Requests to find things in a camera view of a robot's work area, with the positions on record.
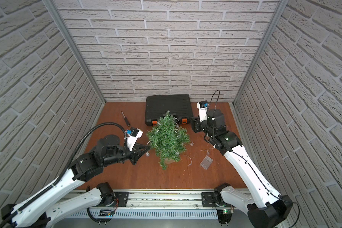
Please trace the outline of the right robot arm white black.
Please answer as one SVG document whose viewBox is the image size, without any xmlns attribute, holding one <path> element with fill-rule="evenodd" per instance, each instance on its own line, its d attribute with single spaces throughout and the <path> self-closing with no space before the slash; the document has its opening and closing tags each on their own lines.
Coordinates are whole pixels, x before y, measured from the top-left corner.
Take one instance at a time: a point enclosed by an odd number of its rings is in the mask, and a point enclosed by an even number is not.
<svg viewBox="0 0 342 228">
<path fill-rule="evenodd" d="M 294 202 L 281 195 L 263 176 L 239 137 L 227 130 L 219 109 L 210 110 L 205 105 L 198 110 L 199 116 L 191 118 L 192 130 L 205 133 L 204 140 L 233 165 L 251 194 L 248 196 L 224 183 L 215 189 L 218 200 L 245 213 L 255 228 L 273 228 L 283 222 Z"/>
</svg>

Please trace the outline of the aluminium corner post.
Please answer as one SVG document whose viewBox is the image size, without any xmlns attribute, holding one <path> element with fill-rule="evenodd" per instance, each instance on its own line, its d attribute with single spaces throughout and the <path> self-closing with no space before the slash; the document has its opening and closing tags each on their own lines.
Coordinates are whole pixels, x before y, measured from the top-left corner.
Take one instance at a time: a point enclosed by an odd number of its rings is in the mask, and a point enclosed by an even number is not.
<svg viewBox="0 0 342 228">
<path fill-rule="evenodd" d="M 250 77 L 252 76 L 252 72 L 254 70 L 254 68 L 256 67 L 260 57 L 262 56 L 266 46 L 268 45 L 268 42 L 272 36 L 272 33 L 274 32 L 287 4 L 288 4 L 288 0 L 282 0 L 282 1 L 279 1 L 276 9 L 275 9 L 275 12 L 271 18 L 271 21 L 269 22 L 268 24 L 268 27 L 264 33 L 264 36 L 262 37 L 262 40 L 257 48 L 257 51 L 252 59 L 252 62 L 246 72 L 246 75 L 241 83 L 241 86 L 237 92 L 237 95 L 235 96 L 234 98 L 234 101 L 232 102 L 232 105 L 233 107 L 235 107 L 235 105 L 237 104 L 237 102 L 240 100 L 241 96 L 242 96 L 242 93 L 245 89 L 245 87 L 247 86 L 247 82 L 249 81 Z"/>
<path fill-rule="evenodd" d="M 92 88 L 94 89 L 99 100 L 101 101 L 101 103 L 103 105 L 105 105 L 106 99 L 104 98 L 96 80 L 94 79 L 94 76 L 91 73 L 91 70 L 90 70 L 88 64 L 86 63 L 81 51 L 79 50 L 75 39 L 71 35 L 69 28 L 67 27 L 64 19 L 62 18 L 58 8 L 56 7 L 55 2 L 51 1 L 51 0 L 44 0 L 43 3 L 45 5 L 45 7 L 47 8 L 49 14 L 52 16 L 54 22 L 56 23 L 59 31 L 63 35 L 64 40 L 68 44 L 70 50 L 72 51 L 74 57 L 78 61 L 80 67 L 84 71 L 85 76 L 87 77 L 89 83 L 91 84 Z"/>
</svg>

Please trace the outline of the small green christmas tree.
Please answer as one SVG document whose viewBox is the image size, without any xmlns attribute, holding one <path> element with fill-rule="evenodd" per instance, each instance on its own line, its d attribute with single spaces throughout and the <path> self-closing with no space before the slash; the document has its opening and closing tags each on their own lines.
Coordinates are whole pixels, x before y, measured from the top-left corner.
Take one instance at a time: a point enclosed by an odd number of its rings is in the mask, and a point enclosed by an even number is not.
<svg viewBox="0 0 342 228">
<path fill-rule="evenodd" d="M 165 112 L 155 126 L 147 132 L 150 147 L 159 157 L 159 164 L 163 170 L 167 169 L 167 161 L 179 162 L 181 154 L 186 152 L 186 144 L 190 143 L 187 129 L 180 126 L 170 111 Z"/>
</svg>

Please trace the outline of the aluminium corner post left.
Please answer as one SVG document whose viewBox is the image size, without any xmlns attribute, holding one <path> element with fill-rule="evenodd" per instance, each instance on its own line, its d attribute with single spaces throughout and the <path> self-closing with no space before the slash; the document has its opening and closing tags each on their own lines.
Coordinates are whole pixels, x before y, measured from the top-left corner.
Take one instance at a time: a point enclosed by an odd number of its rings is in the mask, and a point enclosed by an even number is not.
<svg viewBox="0 0 342 228">
<path fill-rule="evenodd" d="M 80 67 L 84 71 L 85 76 L 87 77 L 89 83 L 91 84 L 92 88 L 94 89 L 99 100 L 101 101 L 101 103 L 103 105 L 105 105 L 106 99 L 104 98 L 96 80 L 94 79 L 94 76 L 91 73 L 91 70 L 90 70 L 88 64 L 86 63 L 81 51 L 79 50 L 75 39 L 71 35 L 69 28 L 67 27 L 64 19 L 62 18 L 58 8 L 56 7 L 55 2 L 51 1 L 51 0 L 44 0 L 43 3 L 45 5 L 45 7 L 47 8 L 49 14 L 52 16 L 54 22 L 56 23 L 59 31 L 63 35 L 64 40 L 68 44 L 70 50 L 72 51 L 74 57 L 78 61 Z"/>
</svg>

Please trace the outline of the clear plastic battery box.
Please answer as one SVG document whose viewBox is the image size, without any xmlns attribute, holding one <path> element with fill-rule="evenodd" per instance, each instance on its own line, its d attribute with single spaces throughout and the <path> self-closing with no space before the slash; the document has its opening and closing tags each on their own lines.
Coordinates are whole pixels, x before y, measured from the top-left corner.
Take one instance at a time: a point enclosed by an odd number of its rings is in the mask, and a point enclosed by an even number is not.
<svg viewBox="0 0 342 228">
<path fill-rule="evenodd" d="M 213 163 L 213 159 L 206 155 L 202 162 L 200 163 L 200 167 L 202 167 L 204 170 L 208 170 L 211 164 Z"/>
</svg>

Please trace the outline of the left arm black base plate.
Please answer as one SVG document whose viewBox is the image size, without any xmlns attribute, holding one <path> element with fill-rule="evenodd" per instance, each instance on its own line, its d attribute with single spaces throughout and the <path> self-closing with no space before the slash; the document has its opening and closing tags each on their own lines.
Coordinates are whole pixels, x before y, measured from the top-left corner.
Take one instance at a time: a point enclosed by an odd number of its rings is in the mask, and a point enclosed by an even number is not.
<svg viewBox="0 0 342 228">
<path fill-rule="evenodd" d="M 96 207 L 125 207 L 130 192 L 115 191 L 111 196 L 106 196 Z"/>
</svg>

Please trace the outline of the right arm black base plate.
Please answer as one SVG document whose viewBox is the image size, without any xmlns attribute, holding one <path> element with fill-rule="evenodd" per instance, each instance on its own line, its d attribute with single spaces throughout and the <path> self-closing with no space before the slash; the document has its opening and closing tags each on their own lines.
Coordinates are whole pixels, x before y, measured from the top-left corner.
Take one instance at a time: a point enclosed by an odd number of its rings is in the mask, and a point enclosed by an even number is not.
<svg viewBox="0 0 342 228">
<path fill-rule="evenodd" d="M 232 205 L 226 203 L 218 192 L 202 192 L 202 206 L 204 208 L 231 208 Z"/>
</svg>

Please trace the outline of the black handled screwdriver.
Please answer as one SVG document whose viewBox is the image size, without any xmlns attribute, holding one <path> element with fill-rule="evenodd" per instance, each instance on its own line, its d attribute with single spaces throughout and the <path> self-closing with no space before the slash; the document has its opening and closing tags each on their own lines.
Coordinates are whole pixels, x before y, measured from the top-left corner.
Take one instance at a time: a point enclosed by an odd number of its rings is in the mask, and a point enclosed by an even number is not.
<svg viewBox="0 0 342 228">
<path fill-rule="evenodd" d="M 127 125 L 127 126 L 131 126 L 131 124 L 130 124 L 130 122 L 129 122 L 128 118 L 125 116 L 125 114 L 124 114 L 124 112 L 123 112 L 123 111 L 121 111 L 121 114 L 122 114 L 122 116 L 123 116 L 123 119 L 124 119 L 124 121 L 125 121 L 126 125 Z"/>
</svg>

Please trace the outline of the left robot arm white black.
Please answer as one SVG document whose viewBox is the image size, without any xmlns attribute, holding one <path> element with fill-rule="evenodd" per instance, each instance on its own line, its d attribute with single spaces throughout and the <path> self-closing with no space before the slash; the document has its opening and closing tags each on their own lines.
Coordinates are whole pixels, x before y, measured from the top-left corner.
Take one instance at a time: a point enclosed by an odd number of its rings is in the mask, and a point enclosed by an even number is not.
<svg viewBox="0 0 342 228">
<path fill-rule="evenodd" d="M 7 224 L 13 228 L 47 227 L 81 209 L 117 203 L 116 195 L 107 182 L 98 184 L 82 196 L 63 202 L 59 200 L 100 175 L 105 167 L 125 161 L 136 164 L 150 150 L 150 146 L 137 143 L 137 137 L 129 136 L 128 139 L 130 143 L 120 146 L 120 138 L 116 135 L 101 138 L 90 152 L 79 156 L 64 174 L 40 192 L 22 203 L 4 206 L 0 227 Z"/>
</svg>

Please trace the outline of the aluminium corner post right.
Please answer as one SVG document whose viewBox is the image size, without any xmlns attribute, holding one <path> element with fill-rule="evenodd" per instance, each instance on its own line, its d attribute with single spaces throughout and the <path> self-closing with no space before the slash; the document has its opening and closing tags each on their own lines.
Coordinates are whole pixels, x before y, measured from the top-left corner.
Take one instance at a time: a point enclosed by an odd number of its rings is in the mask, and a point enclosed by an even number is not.
<svg viewBox="0 0 342 228">
<path fill-rule="evenodd" d="M 241 86 L 237 92 L 237 95 L 235 96 L 234 98 L 234 101 L 232 102 L 232 105 L 233 107 L 235 107 L 235 105 L 237 104 L 237 102 L 240 100 L 241 96 L 242 96 L 242 93 L 245 89 L 245 87 L 247 86 L 247 82 L 249 81 L 250 77 L 252 76 L 252 72 L 254 70 L 254 68 L 256 67 L 260 57 L 262 56 L 266 46 L 268 45 L 268 42 L 272 36 L 272 33 L 274 32 L 287 4 L 288 4 L 288 0 L 282 0 L 282 1 L 279 1 L 276 9 L 275 9 L 275 12 L 271 18 L 271 21 L 269 22 L 268 24 L 268 27 L 264 33 L 264 36 L 262 37 L 262 40 L 257 48 L 257 51 L 252 59 L 252 62 L 246 72 L 246 75 L 241 83 Z"/>
</svg>

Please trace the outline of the round wooden tree base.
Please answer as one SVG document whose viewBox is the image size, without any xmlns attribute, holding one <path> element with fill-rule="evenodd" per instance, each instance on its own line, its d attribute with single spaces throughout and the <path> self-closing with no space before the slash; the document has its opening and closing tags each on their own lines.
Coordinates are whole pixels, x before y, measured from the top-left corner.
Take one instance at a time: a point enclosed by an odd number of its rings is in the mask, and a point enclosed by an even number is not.
<svg viewBox="0 0 342 228">
<path fill-rule="evenodd" d="M 164 163 L 167 164 L 167 165 L 168 165 L 168 164 L 171 164 L 171 163 L 173 163 L 173 162 L 176 162 L 176 160 L 174 160 L 174 159 L 172 159 L 172 158 L 165 158 L 165 159 L 164 159 Z"/>
</svg>

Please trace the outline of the black tool case orange latches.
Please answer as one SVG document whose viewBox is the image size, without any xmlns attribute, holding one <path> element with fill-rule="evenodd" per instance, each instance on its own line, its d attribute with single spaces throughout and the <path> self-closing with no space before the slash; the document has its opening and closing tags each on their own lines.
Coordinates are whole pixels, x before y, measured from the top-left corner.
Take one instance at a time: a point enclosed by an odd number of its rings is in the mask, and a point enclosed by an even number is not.
<svg viewBox="0 0 342 228">
<path fill-rule="evenodd" d="M 146 98 L 145 124 L 154 126 L 156 121 L 169 112 L 179 124 L 188 124 L 193 117 L 190 97 L 187 94 L 154 95 Z"/>
</svg>

